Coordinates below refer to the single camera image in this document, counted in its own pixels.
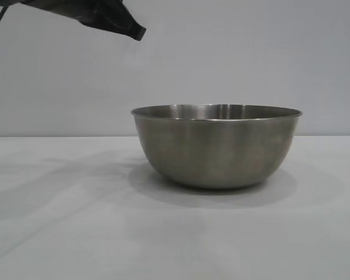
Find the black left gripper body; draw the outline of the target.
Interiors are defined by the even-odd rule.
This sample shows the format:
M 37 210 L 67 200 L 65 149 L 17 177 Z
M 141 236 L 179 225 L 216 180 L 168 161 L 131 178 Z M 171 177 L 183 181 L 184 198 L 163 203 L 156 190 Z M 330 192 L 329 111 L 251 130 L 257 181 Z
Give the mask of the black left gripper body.
M 43 11 L 55 13 L 83 23 L 93 23 L 97 19 L 125 25 L 125 8 L 121 1 L 5 1 L 5 6 L 22 4 Z

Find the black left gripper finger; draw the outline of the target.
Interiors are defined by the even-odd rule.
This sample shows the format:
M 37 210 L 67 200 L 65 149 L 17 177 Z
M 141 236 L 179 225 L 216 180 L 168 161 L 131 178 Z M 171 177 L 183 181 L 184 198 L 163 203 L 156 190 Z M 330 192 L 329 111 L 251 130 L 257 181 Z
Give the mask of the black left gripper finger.
M 112 9 L 108 6 L 100 6 L 95 18 L 85 26 L 130 37 L 141 41 L 146 28 L 140 25 L 126 9 Z

